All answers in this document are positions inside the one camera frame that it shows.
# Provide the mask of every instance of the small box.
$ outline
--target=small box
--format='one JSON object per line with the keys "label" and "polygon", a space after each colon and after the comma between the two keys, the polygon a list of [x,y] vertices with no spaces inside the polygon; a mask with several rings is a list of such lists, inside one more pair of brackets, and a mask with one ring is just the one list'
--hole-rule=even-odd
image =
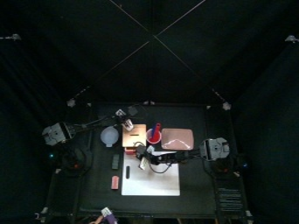
{"label": "small box", "polygon": [[146,125],[135,124],[131,131],[123,128],[123,147],[136,147],[139,144],[146,145]]}
{"label": "small box", "polygon": [[118,182],[119,182],[119,176],[112,177],[112,182],[111,182],[111,189],[116,190],[118,189]]}

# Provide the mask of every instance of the black table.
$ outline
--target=black table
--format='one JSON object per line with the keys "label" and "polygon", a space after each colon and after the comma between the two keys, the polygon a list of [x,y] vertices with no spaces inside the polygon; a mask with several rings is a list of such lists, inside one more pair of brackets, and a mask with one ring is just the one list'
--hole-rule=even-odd
{"label": "black table", "polygon": [[[118,103],[94,104],[92,113],[96,117],[110,116],[119,109],[127,111],[128,106]],[[222,105],[207,107],[202,105],[158,104],[154,106],[136,106],[136,108],[139,114],[136,115],[138,119],[132,119],[135,124],[144,123],[148,129],[156,123],[160,123],[162,128],[167,129],[191,129],[195,149],[199,148],[204,139],[223,137],[228,140],[231,152],[237,153],[230,112],[222,108]],[[76,135],[78,139],[74,139],[74,142],[78,141],[79,143],[83,141],[88,146],[92,153],[92,166],[84,175],[75,180],[76,183],[74,182],[74,185],[78,186],[76,189],[72,187],[74,205],[70,211],[64,213],[71,214],[72,217],[90,214],[96,215],[104,207],[108,207],[114,210],[114,214],[118,217],[215,218],[219,209],[215,178],[207,171],[208,162],[200,159],[192,159],[187,164],[179,164],[180,196],[122,196],[124,153],[122,147],[122,126],[118,127],[120,138],[112,148],[108,148],[100,141],[100,132],[104,128],[100,127],[88,134]],[[155,147],[158,150],[162,150],[160,144]],[[111,169],[115,154],[120,155],[118,170]],[[112,176],[120,177],[119,189],[116,191],[111,190]],[[238,180],[238,183],[241,183],[239,186],[243,193],[242,179]]]}

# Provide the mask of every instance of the black curtain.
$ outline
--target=black curtain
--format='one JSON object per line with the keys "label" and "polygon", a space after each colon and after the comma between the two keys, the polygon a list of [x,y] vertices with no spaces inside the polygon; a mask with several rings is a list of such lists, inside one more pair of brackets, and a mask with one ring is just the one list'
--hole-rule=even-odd
{"label": "black curtain", "polygon": [[232,109],[247,153],[247,199],[257,223],[299,220],[299,45],[290,44]]}
{"label": "black curtain", "polygon": [[23,42],[0,40],[0,49],[0,222],[34,223],[51,181],[42,133],[63,119],[66,106]]}

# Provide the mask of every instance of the red object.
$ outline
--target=red object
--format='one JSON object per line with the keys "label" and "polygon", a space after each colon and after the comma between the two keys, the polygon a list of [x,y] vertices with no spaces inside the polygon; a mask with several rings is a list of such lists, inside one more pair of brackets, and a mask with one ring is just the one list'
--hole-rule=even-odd
{"label": "red object", "polygon": [[154,127],[154,134],[152,134],[152,137],[150,138],[150,141],[154,143],[158,142],[160,138],[160,133],[159,133],[160,127],[162,127],[160,123],[158,123]]}
{"label": "red object", "polygon": [[118,189],[118,181],[119,181],[119,176],[112,177],[112,183],[111,183],[111,189],[116,190]]}

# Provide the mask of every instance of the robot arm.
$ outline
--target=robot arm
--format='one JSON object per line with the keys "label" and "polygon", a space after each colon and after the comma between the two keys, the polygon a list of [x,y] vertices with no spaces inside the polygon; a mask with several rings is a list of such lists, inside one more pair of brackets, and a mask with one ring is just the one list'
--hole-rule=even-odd
{"label": "robot arm", "polygon": [[139,145],[136,148],[136,158],[142,160],[146,158],[152,165],[159,164],[178,164],[182,161],[194,158],[202,158],[207,161],[215,161],[219,158],[226,158],[230,154],[230,145],[224,138],[207,139],[202,142],[198,150],[180,150],[175,153],[164,153],[163,155],[154,155],[144,146]]}

